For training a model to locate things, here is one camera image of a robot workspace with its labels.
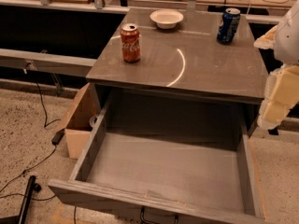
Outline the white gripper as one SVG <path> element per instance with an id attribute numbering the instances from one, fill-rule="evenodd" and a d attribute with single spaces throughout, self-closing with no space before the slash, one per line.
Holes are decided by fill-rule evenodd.
<path id="1" fill-rule="evenodd" d="M 279 22 L 253 44 L 258 49 L 274 48 L 275 58 L 283 63 L 266 80 L 258 126 L 276 128 L 299 103 L 299 7 L 292 7 Z"/>

